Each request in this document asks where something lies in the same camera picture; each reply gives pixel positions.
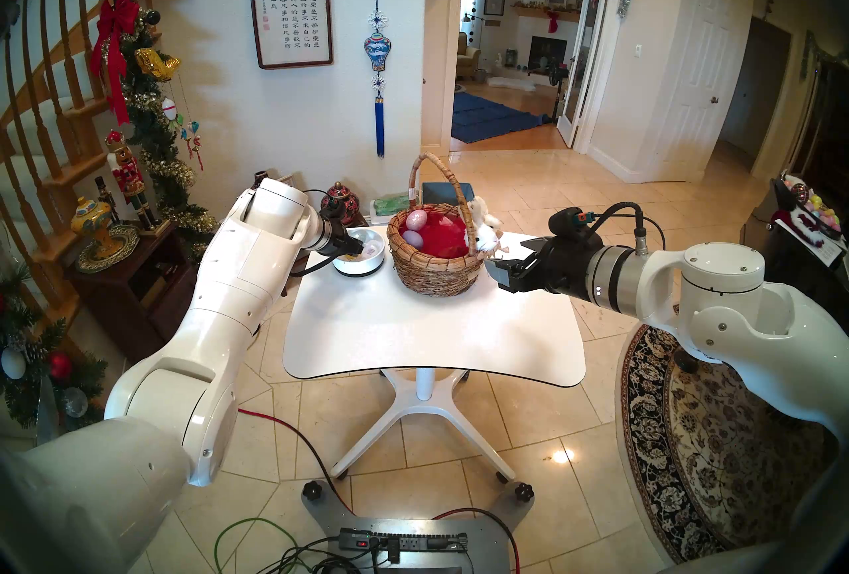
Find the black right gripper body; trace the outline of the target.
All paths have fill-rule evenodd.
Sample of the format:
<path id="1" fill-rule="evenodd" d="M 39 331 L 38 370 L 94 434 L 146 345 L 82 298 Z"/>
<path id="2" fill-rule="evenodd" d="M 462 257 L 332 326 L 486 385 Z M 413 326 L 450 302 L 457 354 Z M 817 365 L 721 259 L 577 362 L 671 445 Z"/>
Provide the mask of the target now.
<path id="1" fill-rule="evenodd" d="M 524 247 L 535 252 L 524 273 L 524 292 L 545 290 L 575 298 L 590 297 L 587 271 L 600 251 L 600 237 L 568 239 L 561 236 L 526 239 Z"/>

